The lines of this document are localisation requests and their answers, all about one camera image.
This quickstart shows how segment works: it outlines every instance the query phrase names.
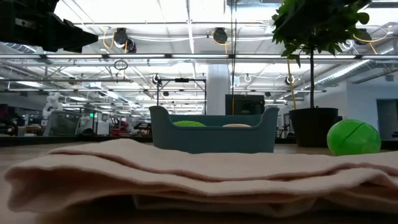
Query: blue plastic bin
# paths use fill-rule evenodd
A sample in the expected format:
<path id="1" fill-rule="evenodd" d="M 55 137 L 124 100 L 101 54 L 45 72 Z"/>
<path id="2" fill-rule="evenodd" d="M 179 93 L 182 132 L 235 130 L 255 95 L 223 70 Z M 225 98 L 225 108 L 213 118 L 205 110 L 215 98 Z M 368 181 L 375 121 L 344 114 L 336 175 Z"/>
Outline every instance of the blue plastic bin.
<path id="1" fill-rule="evenodd" d="M 274 152 L 278 108 L 262 115 L 211 116 L 169 115 L 162 106 L 149 108 L 154 146 L 192 154 L 205 152 Z M 180 127 L 176 121 L 197 121 L 206 127 Z M 226 124 L 248 124 L 251 128 L 224 128 Z"/>

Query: column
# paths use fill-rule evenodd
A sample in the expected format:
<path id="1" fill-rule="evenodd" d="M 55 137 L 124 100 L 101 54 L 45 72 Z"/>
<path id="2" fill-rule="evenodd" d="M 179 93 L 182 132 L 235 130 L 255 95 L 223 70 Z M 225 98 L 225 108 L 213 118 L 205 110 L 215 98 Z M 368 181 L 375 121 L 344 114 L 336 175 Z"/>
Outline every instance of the column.
<path id="1" fill-rule="evenodd" d="M 209 65 L 207 72 L 207 115 L 225 115 L 225 95 L 231 94 L 228 65 Z"/>

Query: beige towel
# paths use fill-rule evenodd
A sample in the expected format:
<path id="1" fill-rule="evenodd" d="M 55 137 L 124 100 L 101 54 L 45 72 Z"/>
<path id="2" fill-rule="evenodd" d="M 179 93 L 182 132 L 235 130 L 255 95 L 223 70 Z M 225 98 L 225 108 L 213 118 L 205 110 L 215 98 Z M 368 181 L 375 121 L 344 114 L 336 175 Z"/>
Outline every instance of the beige towel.
<path id="1" fill-rule="evenodd" d="M 12 166 L 11 210 L 53 212 L 109 195 L 142 209 L 287 217 L 333 204 L 398 213 L 398 152 L 189 154 L 128 139 L 68 146 Z"/>

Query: potted plant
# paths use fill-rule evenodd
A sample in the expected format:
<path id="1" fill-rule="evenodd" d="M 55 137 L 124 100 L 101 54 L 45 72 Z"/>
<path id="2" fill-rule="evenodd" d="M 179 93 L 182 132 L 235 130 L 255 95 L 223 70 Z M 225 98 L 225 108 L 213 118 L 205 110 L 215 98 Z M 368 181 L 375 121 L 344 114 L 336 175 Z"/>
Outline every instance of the potted plant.
<path id="1" fill-rule="evenodd" d="M 314 53 L 342 53 L 339 44 L 345 44 L 359 34 L 356 24 L 369 22 L 368 14 L 358 12 L 368 2 L 285 0 L 277 10 L 278 14 L 272 16 L 275 26 L 272 41 L 285 45 L 282 56 L 296 60 L 299 66 L 301 53 L 310 57 L 310 107 L 289 112 L 299 146 L 327 147 L 326 135 L 338 117 L 336 108 L 315 107 Z"/>

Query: green ball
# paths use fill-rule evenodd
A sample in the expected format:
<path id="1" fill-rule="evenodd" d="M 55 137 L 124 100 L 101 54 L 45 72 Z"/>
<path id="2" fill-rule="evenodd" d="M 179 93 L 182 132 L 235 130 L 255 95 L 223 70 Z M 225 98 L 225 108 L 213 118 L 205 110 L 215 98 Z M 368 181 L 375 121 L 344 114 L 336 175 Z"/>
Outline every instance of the green ball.
<path id="1" fill-rule="evenodd" d="M 328 147 L 335 156 L 380 152 L 378 131 L 362 121 L 347 119 L 333 125 L 327 136 Z"/>
<path id="2" fill-rule="evenodd" d="M 173 124 L 181 127 L 206 127 L 206 125 L 196 121 L 176 121 Z"/>

